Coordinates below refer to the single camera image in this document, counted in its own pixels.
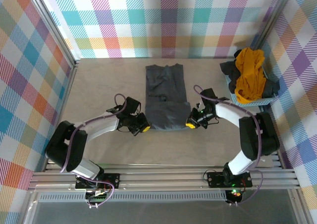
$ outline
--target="blue basket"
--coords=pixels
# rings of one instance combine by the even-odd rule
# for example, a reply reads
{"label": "blue basket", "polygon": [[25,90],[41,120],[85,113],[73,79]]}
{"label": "blue basket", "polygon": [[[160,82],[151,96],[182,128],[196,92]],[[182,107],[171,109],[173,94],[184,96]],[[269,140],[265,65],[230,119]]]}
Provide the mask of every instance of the blue basket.
{"label": "blue basket", "polygon": [[[227,85],[229,85],[229,83],[231,82],[231,80],[229,79],[228,75],[225,75],[226,77],[226,82]],[[251,103],[248,104],[241,104],[237,101],[237,96],[235,94],[231,94],[231,99],[233,101],[234,104],[239,105],[240,107],[252,107],[252,106],[264,106],[264,105],[268,105],[270,102],[272,102],[275,98],[275,95],[273,96],[273,98],[266,98],[266,99],[258,99],[256,101],[253,101]]]}

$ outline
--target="colorful plaid fabric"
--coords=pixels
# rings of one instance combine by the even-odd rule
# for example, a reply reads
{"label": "colorful plaid fabric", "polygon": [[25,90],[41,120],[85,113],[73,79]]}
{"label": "colorful plaid fabric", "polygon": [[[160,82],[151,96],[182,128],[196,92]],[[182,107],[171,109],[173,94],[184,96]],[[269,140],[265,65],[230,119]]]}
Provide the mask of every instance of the colorful plaid fabric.
{"label": "colorful plaid fabric", "polygon": [[201,58],[249,46],[277,0],[55,1],[84,58]]}
{"label": "colorful plaid fabric", "polygon": [[30,0],[0,0],[0,224],[18,220],[70,68]]}
{"label": "colorful plaid fabric", "polygon": [[280,81],[271,114],[283,156],[317,223],[317,0],[289,0],[263,49]]}

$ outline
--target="purple cable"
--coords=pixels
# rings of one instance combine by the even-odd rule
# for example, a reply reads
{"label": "purple cable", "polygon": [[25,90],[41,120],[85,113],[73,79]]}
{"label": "purple cable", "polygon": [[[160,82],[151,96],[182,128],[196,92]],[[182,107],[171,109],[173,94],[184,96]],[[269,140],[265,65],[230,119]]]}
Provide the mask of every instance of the purple cable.
{"label": "purple cable", "polygon": [[[223,100],[220,100],[220,99],[211,99],[211,98],[208,98],[202,94],[200,94],[200,92],[197,91],[196,88],[199,88],[201,89],[201,91],[203,91],[202,87],[200,87],[199,85],[194,85],[194,90],[197,94],[199,94],[200,97],[204,98],[204,99],[207,99],[207,100],[210,100],[210,101],[214,101],[214,102],[219,102],[219,103],[223,103],[223,104],[227,104],[229,106],[233,106],[234,108],[237,108],[243,112],[245,112],[246,114],[250,115],[250,117],[253,118],[254,120],[254,123],[256,124],[256,128],[257,128],[257,131],[258,131],[258,156],[257,156],[257,159],[256,159],[256,162],[253,164],[253,165],[250,165],[248,168],[251,169],[251,168],[255,168],[258,164],[259,164],[259,161],[260,161],[260,158],[261,158],[261,153],[262,153],[262,139],[261,139],[261,129],[260,129],[260,125],[258,123],[258,120],[256,119],[256,117],[251,113],[249,112],[248,110],[238,106],[238,105],[235,105],[231,102],[227,102],[227,101],[223,101]],[[253,198],[255,196],[255,194],[259,191],[259,189],[261,188],[262,186],[262,183],[263,183],[263,173],[259,170],[257,170],[260,174],[261,174],[261,181],[260,181],[260,184],[258,186],[258,188],[256,189],[256,191],[249,197],[247,198],[246,200],[240,202],[239,204],[242,204],[242,203],[245,203],[246,201],[248,201],[249,199]]]}
{"label": "purple cable", "polygon": [[68,149],[67,149],[67,153],[66,153],[65,163],[63,164],[63,167],[62,167],[61,170],[60,170],[61,173],[64,172],[64,170],[66,169],[66,167],[67,167],[67,165],[68,165],[69,157],[70,157],[70,150],[71,150],[71,146],[72,146],[72,144],[73,144],[73,139],[74,139],[74,136],[75,136],[76,132],[77,132],[80,128],[82,128],[83,126],[85,126],[86,124],[89,124],[89,123],[94,122],[94,121],[97,121],[97,120],[105,119],[105,118],[108,118],[108,117],[116,116],[116,115],[118,115],[119,113],[121,113],[121,112],[125,109],[125,107],[127,106],[127,102],[126,102],[126,98],[125,98],[125,96],[124,96],[123,94],[116,94],[116,95],[114,96],[114,101],[115,101],[115,103],[116,103],[116,105],[117,105],[116,97],[117,97],[118,95],[120,95],[120,96],[122,96],[122,97],[124,98],[124,104],[123,104],[123,108],[122,108],[121,110],[119,110],[119,111],[117,111],[117,112],[115,112],[115,113],[113,113],[113,114],[107,115],[107,116],[98,116],[98,117],[96,117],[96,118],[90,119],[90,120],[84,122],[83,124],[80,124],[80,125],[79,125],[78,127],[76,127],[76,129],[73,131],[73,133],[71,134],[70,139],[69,139],[69,145],[68,145]]}
{"label": "purple cable", "polygon": [[87,181],[90,181],[90,182],[94,182],[94,183],[104,183],[104,184],[107,184],[107,185],[110,185],[111,186],[111,193],[109,195],[107,195],[107,198],[105,200],[103,200],[101,203],[98,203],[96,204],[96,207],[99,207],[101,206],[102,204],[104,204],[106,201],[108,201],[113,193],[114,193],[114,185],[110,182],[107,182],[107,181],[102,181],[102,180],[93,180],[93,179],[90,179],[90,178],[86,178],[86,177],[83,177],[83,176],[80,176],[81,178],[87,180]]}

